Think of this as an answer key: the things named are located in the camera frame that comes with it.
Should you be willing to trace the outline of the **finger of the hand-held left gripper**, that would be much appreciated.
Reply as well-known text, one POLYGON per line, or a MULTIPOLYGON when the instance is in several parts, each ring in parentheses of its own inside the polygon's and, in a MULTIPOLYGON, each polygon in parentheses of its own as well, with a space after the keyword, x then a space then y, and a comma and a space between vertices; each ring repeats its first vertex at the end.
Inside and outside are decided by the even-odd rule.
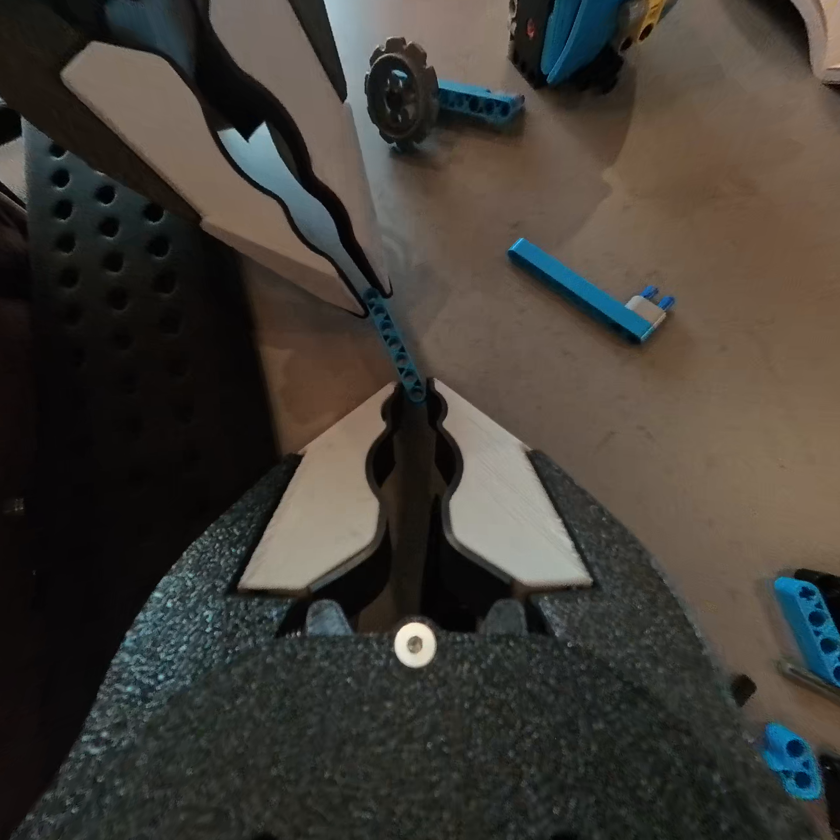
POLYGON ((287 144, 304 189, 335 224, 370 286, 391 296, 382 232, 324 2, 211 1, 220 45, 268 97, 265 120, 287 144))
POLYGON ((344 272, 304 236, 287 204, 236 165, 177 65, 153 52, 94 40, 59 75, 197 212, 206 233, 315 298, 366 317, 344 272))

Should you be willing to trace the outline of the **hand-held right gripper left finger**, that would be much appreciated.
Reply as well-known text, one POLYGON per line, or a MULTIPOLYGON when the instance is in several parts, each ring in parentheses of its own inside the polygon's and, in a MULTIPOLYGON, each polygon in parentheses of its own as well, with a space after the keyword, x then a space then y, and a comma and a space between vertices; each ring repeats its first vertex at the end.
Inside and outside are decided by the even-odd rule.
POLYGON ((400 388, 391 382, 303 448, 238 593, 314 595, 374 555, 399 426, 400 388))

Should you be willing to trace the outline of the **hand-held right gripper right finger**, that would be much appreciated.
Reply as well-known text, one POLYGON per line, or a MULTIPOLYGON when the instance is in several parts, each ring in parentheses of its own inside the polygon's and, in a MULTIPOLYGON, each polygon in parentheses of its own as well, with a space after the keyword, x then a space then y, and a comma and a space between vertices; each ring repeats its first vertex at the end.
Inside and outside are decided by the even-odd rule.
POLYGON ((446 543, 515 592, 594 581, 532 462, 532 449, 439 379, 427 384, 446 543))

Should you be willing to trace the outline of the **grey toothed wheel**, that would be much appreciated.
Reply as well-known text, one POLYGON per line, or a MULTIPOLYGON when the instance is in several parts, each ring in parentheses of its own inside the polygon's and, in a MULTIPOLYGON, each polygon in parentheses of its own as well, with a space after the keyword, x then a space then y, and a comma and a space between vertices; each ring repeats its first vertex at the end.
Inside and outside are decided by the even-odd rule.
POLYGON ((364 94, 381 138, 400 152, 414 152, 438 121, 436 70, 424 48, 404 37, 389 37, 374 49, 364 94))

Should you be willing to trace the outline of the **small blue perforated beam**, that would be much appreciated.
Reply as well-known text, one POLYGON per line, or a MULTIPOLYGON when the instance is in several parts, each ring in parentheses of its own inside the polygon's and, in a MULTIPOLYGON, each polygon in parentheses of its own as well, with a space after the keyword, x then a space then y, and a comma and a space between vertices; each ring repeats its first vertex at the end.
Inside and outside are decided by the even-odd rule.
POLYGON ((363 293, 374 328, 392 362, 397 379, 405 396, 414 404, 426 402, 426 378, 418 370, 409 352, 402 331, 396 325, 387 301, 374 288, 368 287, 363 293))

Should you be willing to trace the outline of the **thick teal perforated beam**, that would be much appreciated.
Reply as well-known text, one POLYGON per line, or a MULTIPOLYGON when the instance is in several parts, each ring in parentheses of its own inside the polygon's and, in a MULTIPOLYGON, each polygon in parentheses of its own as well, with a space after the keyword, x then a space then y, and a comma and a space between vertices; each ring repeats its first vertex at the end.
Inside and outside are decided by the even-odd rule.
POLYGON ((627 302, 621 303, 525 238, 517 239, 507 249, 507 257, 515 267, 542 282, 591 319, 625 340, 641 344, 634 328, 645 323, 636 320, 625 308, 627 302))

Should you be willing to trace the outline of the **small pale bush piece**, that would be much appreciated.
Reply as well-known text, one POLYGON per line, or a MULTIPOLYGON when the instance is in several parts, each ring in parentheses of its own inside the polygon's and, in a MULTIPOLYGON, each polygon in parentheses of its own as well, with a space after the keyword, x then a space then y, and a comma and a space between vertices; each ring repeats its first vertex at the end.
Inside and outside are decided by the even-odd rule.
POLYGON ((649 297, 636 295, 632 297, 625 308, 631 312, 638 321, 644 321, 645 325, 640 323, 634 328, 637 335, 637 340, 643 343, 656 332, 661 324, 666 320, 668 311, 662 308, 658 302, 649 297))

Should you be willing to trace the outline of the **blue toy robot model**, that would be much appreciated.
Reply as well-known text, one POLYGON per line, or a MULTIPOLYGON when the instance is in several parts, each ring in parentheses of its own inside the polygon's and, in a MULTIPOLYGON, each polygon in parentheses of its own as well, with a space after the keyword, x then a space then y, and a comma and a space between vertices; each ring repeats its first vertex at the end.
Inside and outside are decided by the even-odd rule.
POLYGON ((509 1, 508 58, 531 87, 612 91, 677 1, 509 1))

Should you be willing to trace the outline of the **pile of building pieces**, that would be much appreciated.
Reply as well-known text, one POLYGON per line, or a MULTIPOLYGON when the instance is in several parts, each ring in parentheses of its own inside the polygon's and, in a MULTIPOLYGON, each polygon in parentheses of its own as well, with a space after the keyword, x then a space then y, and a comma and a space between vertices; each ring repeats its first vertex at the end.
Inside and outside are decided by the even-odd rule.
MULTIPOLYGON (((773 594, 800 656, 800 661, 779 661, 780 675, 837 707, 838 576, 799 568, 776 578, 773 594)), ((778 722, 764 725, 759 744, 766 766, 785 793, 799 802, 825 802, 828 822, 838 836, 838 754, 816 753, 805 738, 778 722)))

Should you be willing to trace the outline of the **black perforated office chair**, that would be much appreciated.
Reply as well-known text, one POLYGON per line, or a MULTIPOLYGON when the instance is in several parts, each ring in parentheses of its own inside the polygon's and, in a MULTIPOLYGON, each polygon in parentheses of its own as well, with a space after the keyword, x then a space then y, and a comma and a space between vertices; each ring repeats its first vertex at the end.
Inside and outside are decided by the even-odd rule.
POLYGON ((238 258, 24 122, 48 751, 133 619, 277 462, 238 258))

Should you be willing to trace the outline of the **instruction booklet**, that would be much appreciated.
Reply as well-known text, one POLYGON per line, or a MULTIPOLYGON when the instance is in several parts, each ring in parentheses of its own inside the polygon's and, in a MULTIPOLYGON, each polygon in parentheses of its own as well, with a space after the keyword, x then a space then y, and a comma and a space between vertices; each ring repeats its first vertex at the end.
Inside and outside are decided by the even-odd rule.
POLYGON ((822 84, 839 87, 839 1, 791 1, 807 36, 812 73, 822 84))

